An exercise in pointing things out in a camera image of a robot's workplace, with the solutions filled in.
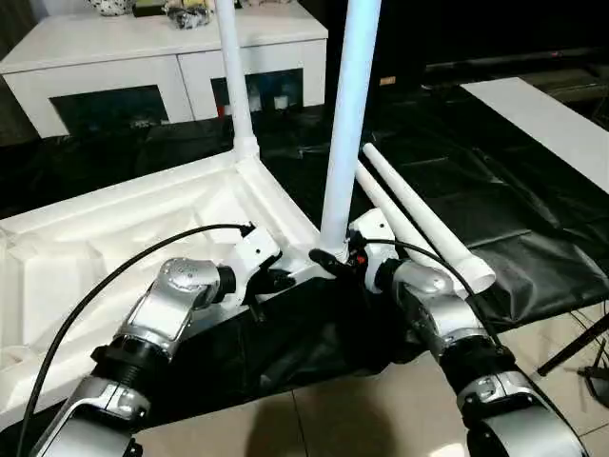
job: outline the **tile floor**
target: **tile floor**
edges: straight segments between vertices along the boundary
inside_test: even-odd
[[[583,311],[593,320],[601,306]],[[581,333],[569,315],[503,334],[528,373]],[[595,347],[538,380],[592,457],[609,448],[609,409],[589,396],[575,369]],[[147,430],[147,457],[466,457],[454,394],[428,353],[378,376],[344,378]]]

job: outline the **wall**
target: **wall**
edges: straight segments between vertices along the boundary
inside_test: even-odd
[[[86,0],[29,0],[37,20],[55,14],[93,11]]]
[[[27,2],[0,0],[0,60],[35,25]],[[0,76],[0,146],[22,143],[36,136],[36,130]]]

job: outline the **white table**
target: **white table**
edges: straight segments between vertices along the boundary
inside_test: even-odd
[[[609,131],[520,78],[463,88],[609,193]]]
[[[303,70],[303,105],[324,102],[327,30],[297,2],[237,11],[247,74]],[[42,137],[68,134],[51,97],[156,86],[169,122],[215,117],[210,80],[224,77],[218,23],[177,30],[164,16],[44,19],[0,63]]]

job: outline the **white vertical pole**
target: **white vertical pole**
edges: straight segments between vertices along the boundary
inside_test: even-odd
[[[320,240],[322,249],[343,260],[380,14],[381,0],[349,0]]]
[[[258,141],[254,136],[249,115],[246,77],[241,64],[237,27],[235,25],[235,7],[233,0],[216,0],[218,28],[222,55],[225,61],[226,84],[235,128],[233,147],[240,156],[247,157],[259,153]]]

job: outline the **black cable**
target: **black cable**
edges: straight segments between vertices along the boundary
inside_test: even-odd
[[[503,344],[501,343],[501,340],[499,339],[499,336],[497,335],[497,332],[495,331],[494,326],[490,323],[488,317],[486,316],[486,313],[483,311],[482,307],[478,304],[478,296],[476,295],[474,290],[471,288],[471,286],[469,284],[467,284],[467,281],[465,281],[465,279],[462,277],[462,275],[452,265],[445,262],[442,258],[440,258],[438,255],[434,254],[433,252],[429,252],[426,249],[419,248],[416,245],[411,245],[410,243],[404,243],[402,241],[395,241],[395,240],[384,240],[384,239],[380,239],[380,238],[364,238],[363,242],[365,244],[374,243],[374,244],[379,244],[379,245],[400,246],[402,248],[414,250],[414,251],[418,252],[419,254],[425,255],[425,256],[429,257],[430,259],[435,260],[436,262],[438,262],[438,264],[440,264],[441,266],[446,268],[448,271],[453,273],[455,275],[455,277],[459,280],[459,282],[461,284],[463,284],[463,287],[465,288],[465,290],[471,297],[472,303],[470,305],[471,305],[472,309],[474,310],[474,314],[476,314],[476,317],[478,318],[478,320],[480,320],[480,322],[486,329],[488,336],[493,340],[493,343],[495,343],[495,345],[497,345],[497,347],[501,348],[503,346]]]
[[[581,319],[589,322],[590,325],[594,325],[597,322],[597,321],[595,321],[593,319],[590,319],[588,316],[586,316],[586,314],[581,309],[576,309],[576,310],[574,310],[572,312],[576,312]],[[602,302],[602,317],[604,317],[606,315],[607,315],[607,301],[605,300],[604,302]]]
[[[585,317],[585,319],[587,319],[587,320],[588,320],[588,321],[590,321],[592,324],[594,324],[594,322],[592,321],[592,319],[590,319],[588,316],[586,316],[585,314],[583,314],[581,311],[576,310],[575,312],[576,312],[577,314],[579,314],[580,316],[584,316],[584,317]],[[572,317],[573,319],[575,319],[576,321],[578,321],[578,323],[580,324],[580,326],[581,326],[581,327],[584,329],[584,331],[586,331],[586,330],[588,329],[588,326],[586,326],[586,325],[585,325],[585,324],[584,324],[584,323],[581,321],[581,319],[580,319],[578,316],[576,316],[576,315],[575,315],[575,312],[571,311],[571,312],[569,312],[569,314],[571,315],[571,317]],[[601,340],[599,339],[599,337],[596,337],[596,338],[595,338],[595,341],[597,342],[597,345],[599,345],[599,348],[602,348],[602,347],[603,347],[603,344],[602,344]],[[609,362],[609,352],[607,352],[607,349],[606,349],[606,348],[604,348],[602,351],[603,351],[603,353],[604,353],[604,356],[605,356],[606,362]]]
[[[607,315],[607,301],[603,300],[602,302],[602,316],[605,317]],[[607,368],[607,365],[609,364],[609,354],[607,355],[607,360],[605,360],[605,368]]]
[[[238,224],[214,224],[210,226],[197,227],[192,228],[190,230],[183,231],[176,235],[170,236],[169,238],[153,245],[139,254],[134,255],[130,259],[128,259],[123,265],[109,274],[106,278],[102,280],[91,292],[87,294],[85,298],[83,298],[78,305],[72,310],[69,314],[68,318],[64,321],[62,326],[57,331],[53,341],[50,343],[49,350],[45,355],[45,358],[40,366],[40,370],[38,371],[38,375],[36,376],[36,381],[34,382],[34,387],[31,390],[31,394],[29,395],[28,405],[26,406],[26,411],[23,415],[23,422],[21,424],[21,432],[19,434],[19,442],[17,444],[17,453],[16,457],[22,457],[23,445],[25,443],[26,434],[28,431],[28,425],[30,419],[33,417],[34,410],[36,409],[36,404],[38,403],[38,397],[40,396],[40,392],[42,391],[42,386],[45,383],[45,378],[47,377],[47,373],[50,368],[50,364],[61,344],[62,340],[68,333],[70,326],[74,323],[78,315],[85,309],[85,307],[101,292],[109,283],[111,283],[114,279],[116,279],[120,274],[125,272],[129,267],[133,264],[139,262],[144,257],[150,255],[155,250],[163,248],[167,245],[170,245],[174,241],[180,240],[182,238],[186,238],[187,236],[194,235],[195,233],[201,233],[202,231],[209,231],[215,229],[238,229],[245,236],[252,230],[252,226],[242,226]]]

